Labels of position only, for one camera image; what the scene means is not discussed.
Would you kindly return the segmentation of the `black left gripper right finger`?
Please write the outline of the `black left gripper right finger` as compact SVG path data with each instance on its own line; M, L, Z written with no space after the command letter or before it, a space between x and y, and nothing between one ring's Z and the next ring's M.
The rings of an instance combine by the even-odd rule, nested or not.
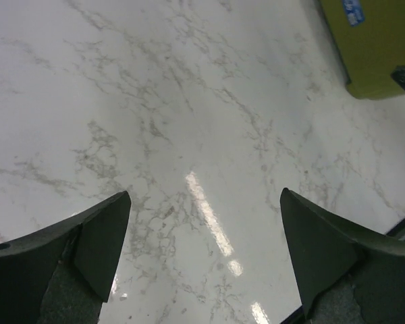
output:
M405 218L380 234L287 188L280 206L301 300L284 323L405 323Z

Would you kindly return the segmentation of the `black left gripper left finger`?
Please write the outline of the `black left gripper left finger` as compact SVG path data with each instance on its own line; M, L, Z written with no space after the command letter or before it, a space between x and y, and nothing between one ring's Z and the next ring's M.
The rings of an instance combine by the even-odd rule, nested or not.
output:
M130 215L119 192L63 221L0 244L0 323L98 323Z

